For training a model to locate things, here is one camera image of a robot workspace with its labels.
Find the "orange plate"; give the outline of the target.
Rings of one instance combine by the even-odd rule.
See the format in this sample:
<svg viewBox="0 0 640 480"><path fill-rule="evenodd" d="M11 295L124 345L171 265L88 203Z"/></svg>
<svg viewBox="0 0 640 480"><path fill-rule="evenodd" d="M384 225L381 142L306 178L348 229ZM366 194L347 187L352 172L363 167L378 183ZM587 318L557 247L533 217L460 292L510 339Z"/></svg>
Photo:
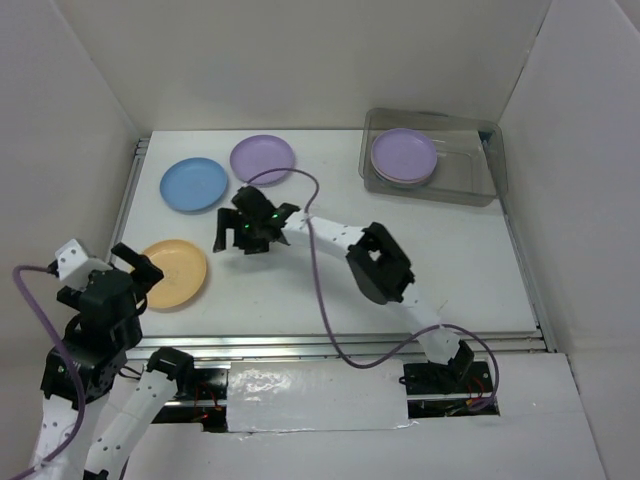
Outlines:
<svg viewBox="0 0 640 480"><path fill-rule="evenodd" d="M148 246L142 254L164 275L147 294L149 308L179 307L194 298L203 287L208 273L207 258L193 243L182 239L163 240Z"/></svg>

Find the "blue plate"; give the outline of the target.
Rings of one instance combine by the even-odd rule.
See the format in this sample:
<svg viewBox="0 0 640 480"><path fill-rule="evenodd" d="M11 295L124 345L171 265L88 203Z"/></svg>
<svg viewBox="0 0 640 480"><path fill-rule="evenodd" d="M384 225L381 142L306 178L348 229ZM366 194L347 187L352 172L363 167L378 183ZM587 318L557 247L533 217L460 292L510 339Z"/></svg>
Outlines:
<svg viewBox="0 0 640 480"><path fill-rule="evenodd" d="M228 174L218 162L192 157L166 170L159 191L172 210L191 214L213 207L224 196L228 182Z"/></svg>

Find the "pink plate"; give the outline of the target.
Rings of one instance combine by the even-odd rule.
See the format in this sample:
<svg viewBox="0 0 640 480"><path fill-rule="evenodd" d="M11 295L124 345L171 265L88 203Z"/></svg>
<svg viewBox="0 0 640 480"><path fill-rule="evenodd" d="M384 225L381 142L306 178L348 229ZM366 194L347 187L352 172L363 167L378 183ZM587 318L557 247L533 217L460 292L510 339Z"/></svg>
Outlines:
<svg viewBox="0 0 640 480"><path fill-rule="evenodd" d="M390 188L405 189L405 190L423 188L431 182L430 176L425 176L425 177L414 179L414 180L399 180L393 177L387 177L387 176L381 175L380 173L376 173L375 177L379 182L389 186Z"/></svg>

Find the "purple plate front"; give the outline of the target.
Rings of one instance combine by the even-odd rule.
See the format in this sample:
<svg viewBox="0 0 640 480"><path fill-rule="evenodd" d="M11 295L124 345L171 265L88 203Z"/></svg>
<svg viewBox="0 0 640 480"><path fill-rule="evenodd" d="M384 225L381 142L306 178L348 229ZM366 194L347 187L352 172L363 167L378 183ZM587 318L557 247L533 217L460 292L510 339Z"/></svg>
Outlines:
<svg viewBox="0 0 640 480"><path fill-rule="evenodd" d="M424 134L406 128L387 130L376 137L371 146L371 163L421 163L437 166L434 142Z"/></svg>

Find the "cream plate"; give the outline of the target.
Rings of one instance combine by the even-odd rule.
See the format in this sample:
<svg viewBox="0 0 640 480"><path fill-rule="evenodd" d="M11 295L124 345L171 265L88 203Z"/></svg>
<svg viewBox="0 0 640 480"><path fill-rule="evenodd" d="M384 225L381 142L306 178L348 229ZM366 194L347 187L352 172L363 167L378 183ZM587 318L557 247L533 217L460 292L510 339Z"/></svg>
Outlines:
<svg viewBox="0 0 640 480"><path fill-rule="evenodd" d="M400 185L418 185L427 182L435 166L421 163L373 164L376 174L384 180Z"/></svg>

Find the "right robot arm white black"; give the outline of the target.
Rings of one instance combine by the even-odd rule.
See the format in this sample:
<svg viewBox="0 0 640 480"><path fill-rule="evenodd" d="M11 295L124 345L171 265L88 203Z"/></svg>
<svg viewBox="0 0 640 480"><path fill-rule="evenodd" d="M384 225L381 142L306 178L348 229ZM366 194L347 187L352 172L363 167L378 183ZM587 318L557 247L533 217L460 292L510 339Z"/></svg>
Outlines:
<svg viewBox="0 0 640 480"><path fill-rule="evenodd" d="M233 196L230 208L217 210L215 253L227 248L228 231L233 232L233 246L246 255L267 253L274 243L310 249L315 293L326 334L338 357L350 367L373 369L418 341L432 371L416 379L404 377L405 382L417 385L429 381L442 392L452 393L469 381L474 361L471 348L457 335L457 327L445 326L437 312L421 300L411 261L384 225L373 222L367 227L355 227L313 216L307 207L301 209L289 203L276 207L257 188L243 186ZM370 363L350 359L340 347L327 316L319 252L345 261L358 291L370 302L395 311L411 336Z"/></svg>

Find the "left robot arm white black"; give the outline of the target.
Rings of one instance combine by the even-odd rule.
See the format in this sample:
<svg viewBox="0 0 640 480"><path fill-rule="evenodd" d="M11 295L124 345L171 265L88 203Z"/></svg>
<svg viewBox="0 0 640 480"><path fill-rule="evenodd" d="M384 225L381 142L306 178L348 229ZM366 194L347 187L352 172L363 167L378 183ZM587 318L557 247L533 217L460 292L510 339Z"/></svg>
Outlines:
<svg viewBox="0 0 640 480"><path fill-rule="evenodd" d="M13 279L54 346L45 361L40 390L43 417L25 479L119 479L148 427L172 399L196 390L191 355L172 347L156 350L133 393L102 434L95 429L127 353L142 339L140 317L162 271L123 243L112 254L123 271L71 239L55 253L45 273L62 284L56 299L75 315L59 334L28 291L18 266Z"/></svg>

